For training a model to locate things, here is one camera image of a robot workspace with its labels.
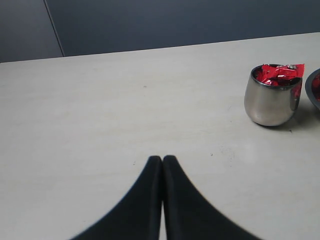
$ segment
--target candy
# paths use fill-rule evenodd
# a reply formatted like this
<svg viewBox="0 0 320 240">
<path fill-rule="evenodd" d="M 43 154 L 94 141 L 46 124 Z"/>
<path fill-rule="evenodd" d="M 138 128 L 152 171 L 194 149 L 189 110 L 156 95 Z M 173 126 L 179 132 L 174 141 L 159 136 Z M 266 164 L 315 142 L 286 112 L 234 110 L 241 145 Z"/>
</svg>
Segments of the candy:
<svg viewBox="0 0 320 240">
<path fill-rule="evenodd" d="M 261 71 L 256 73 L 256 79 L 266 85 L 285 87 L 291 85 L 292 80 L 302 78 L 304 72 L 304 64 L 278 66 L 264 64 Z"/>
</svg>

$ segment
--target red candy wrapper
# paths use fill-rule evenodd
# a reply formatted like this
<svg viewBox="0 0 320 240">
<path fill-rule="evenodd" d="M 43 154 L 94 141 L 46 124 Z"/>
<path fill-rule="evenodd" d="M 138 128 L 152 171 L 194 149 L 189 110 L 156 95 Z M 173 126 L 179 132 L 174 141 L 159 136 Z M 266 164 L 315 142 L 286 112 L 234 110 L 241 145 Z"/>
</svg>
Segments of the red candy wrapper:
<svg viewBox="0 0 320 240">
<path fill-rule="evenodd" d="M 320 74 L 315 76 L 315 78 L 313 79 L 311 90 L 315 99 L 317 101 L 320 101 Z"/>
<path fill-rule="evenodd" d="M 273 66 L 264 64 L 256 79 L 267 85 L 285 87 L 295 78 L 302 78 L 305 72 L 304 64 Z"/>
</svg>

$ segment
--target bowl rim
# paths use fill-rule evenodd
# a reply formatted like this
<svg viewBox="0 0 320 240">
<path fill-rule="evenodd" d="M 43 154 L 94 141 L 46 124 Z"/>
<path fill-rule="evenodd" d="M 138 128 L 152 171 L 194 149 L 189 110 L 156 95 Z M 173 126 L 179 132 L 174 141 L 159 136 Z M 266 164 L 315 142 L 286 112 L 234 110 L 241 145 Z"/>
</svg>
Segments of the bowl rim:
<svg viewBox="0 0 320 240">
<path fill-rule="evenodd" d="M 320 68 L 311 73 L 305 81 L 304 88 L 309 100 L 320 110 L 320 101 L 318 101 L 312 92 L 312 82 L 315 77 L 320 74 Z"/>
</svg>

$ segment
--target gray wall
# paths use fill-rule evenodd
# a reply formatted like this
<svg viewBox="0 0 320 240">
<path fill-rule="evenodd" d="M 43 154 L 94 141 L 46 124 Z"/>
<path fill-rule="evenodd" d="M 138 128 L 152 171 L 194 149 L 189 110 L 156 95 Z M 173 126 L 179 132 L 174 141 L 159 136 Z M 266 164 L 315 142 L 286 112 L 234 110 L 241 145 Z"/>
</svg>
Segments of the gray wall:
<svg viewBox="0 0 320 240">
<path fill-rule="evenodd" d="M 66 56 L 320 31 L 319 0 L 46 0 Z"/>
<path fill-rule="evenodd" d="M 43 0 L 0 0 L 0 63 L 62 57 Z"/>
</svg>

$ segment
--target stainless steel cup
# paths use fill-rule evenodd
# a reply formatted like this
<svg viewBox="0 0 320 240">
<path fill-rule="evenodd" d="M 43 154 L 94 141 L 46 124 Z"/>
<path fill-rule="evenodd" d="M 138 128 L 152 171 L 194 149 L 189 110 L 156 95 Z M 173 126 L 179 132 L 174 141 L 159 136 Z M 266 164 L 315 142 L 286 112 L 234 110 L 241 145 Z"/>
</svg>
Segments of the stainless steel cup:
<svg viewBox="0 0 320 240">
<path fill-rule="evenodd" d="M 289 86 L 270 86 L 256 79 L 257 71 L 260 71 L 261 67 L 262 65 L 255 67 L 250 73 L 244 108 L 255 123 L 278 126 L 287 122 L 297 110 L 302 78 L 295 78 Z"/>
</svg>

